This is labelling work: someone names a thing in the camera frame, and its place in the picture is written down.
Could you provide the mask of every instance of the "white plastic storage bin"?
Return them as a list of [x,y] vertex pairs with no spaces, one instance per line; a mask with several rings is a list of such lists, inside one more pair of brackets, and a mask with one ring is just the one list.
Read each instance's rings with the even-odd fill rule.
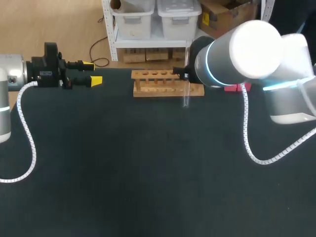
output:
[[201,13],[198,0],[158,0],[158,14],[167,40],[194,39]]
[[143,12],[115,12],[118,32],[122,39],[142,40],[151,37],[152,14],[155,10],[155,0],[125,0],[143,9]]

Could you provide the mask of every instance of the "wooden test tube rack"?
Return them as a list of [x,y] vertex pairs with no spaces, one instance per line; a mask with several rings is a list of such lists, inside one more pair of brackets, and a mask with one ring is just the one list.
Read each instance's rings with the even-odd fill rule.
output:
[[[133,70],[134,97],[183,96],[188,81],[180,80],[172,70]],[[204,96],[202,84],[190,85],[190,96]]]

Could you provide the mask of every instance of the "black cable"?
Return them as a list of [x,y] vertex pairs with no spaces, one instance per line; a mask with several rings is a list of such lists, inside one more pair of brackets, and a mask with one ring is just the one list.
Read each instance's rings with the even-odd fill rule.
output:
[[[104,19],[104,15],[103,15],[102,18],[100,18],[100,19],[98,20],[98,23],[101,23],[101,22],[103,21],[103,19]],[[95,43],[90,47],[90,51],[89,51],[89,56],[90,56],[91,63],[94,63],[97,67],[100,67],[100,68],[103,68],[103,67],[106,67],[107,65],[109,65],[109,64],[110,64],[110,61],[109,61],[107,58],[104,58],[104,57],[102,57],[102,58],[97,58],[97,59],[94,59],[94,60],[93,60],[93,59],[92,59],[92,56],[91,56],[91,51],[92,51],[93,47],[94,47],[97,43],[99,43],[99,42],[101,42],[101,41],[103,41],[103,40],[105,40],[105,39],[107,39],[107,38],[108,38],[108,37],[106,36],[106,37],[104,37],[104,38],[102,38],[102,39],[99,39],[97,42],[95,42]],[[104,65],[98,65],[98,64],[95,63],[96,61],[99,61],[99,60],[101,60],[101,59],[107,60],[107,63],[104,64]]]
[[102,16],[102,18],[98,20],[98,23],[101,23],[103,20],[104,20],[104,15]]

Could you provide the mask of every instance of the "white cable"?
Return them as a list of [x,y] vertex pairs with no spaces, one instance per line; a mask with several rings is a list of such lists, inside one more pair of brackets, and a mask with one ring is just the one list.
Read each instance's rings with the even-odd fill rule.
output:
[[15,182],[21,181],[21,180],[25,179],[26,177],[28,177],[30,175],[30,173],[33,171],[34,167],[35,167],[35,164],[36,164],[35,144],[34,144],[32,135],[30,133],[29,127],[26,124],[24,116],[23,116],[23,112],[22,112],[22,108],[21,108],[21,98],[22,98],[23,92],[27,88],[32,87],[32,86],[37,86],[37,85],[38,85],[38,82],[37,81],[33,81],[33,82],[30,82],[30,83],[26,84],[25,86],[23,86],[21,88],[19,94],[18,94],[18,99],[16,101],[16,107],[18,109],[19,117],[20,117],[20,120],[21,120],[22,125],[24,127],[24,130],[26,132],[26,135],[28,136],[28,139],[29,139],[30,145],[31,145],[31,149],[32,149],[32,163],[31,163],[31,166],[30,166],[29,170],[26,171],[26,173],[23,174],[22,176],[20,176],[20,177],[18,177],[16,179],[0,179],[0,183],[15,183]]
[[303,142],[307,141],[309,138],[311,138],[313,135],[316,134],[316,128],[308,132],[306,135],[298,139],[296,142],[294,142],[291,146],[286,148],[284,151],[276,155],[275,157],[268,159],[268,160],[260,160],[255,157],[255,155],[252,153],[251,148],[249,146],[248,142],[248,112],[249,112],[249,101],[248,101],[248,95],[247,95],[247,90],[244,84],[241,84],[241,90],[242,90],[242,95],[243,95],[243,100],[244,100],[244,116],[243,116],[243,141],[246,147],[246,151],[250,158],[256,162],[257,164],[261,165],[267,165],[267,164],[272,164],[279,159],[283,158],[287,154],[289,154],[291,151],[293,151],[295,148],[300,146]]

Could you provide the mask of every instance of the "black tablecloth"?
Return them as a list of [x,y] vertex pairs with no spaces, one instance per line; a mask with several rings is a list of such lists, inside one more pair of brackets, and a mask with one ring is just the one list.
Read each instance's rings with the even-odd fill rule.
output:
[[[102,86],[31,88],[22,108],[38,162],[0,184],[2,237],[297,237],[316,234],[312,138],[270,166],[242,141],[240,93],[133,98],[130,70],[97,70]],[[250,92],[249,140],[274,156],[316,123],[274,124],[259,88]],[[29,167],[16,107],[0,145],[0,177]]]

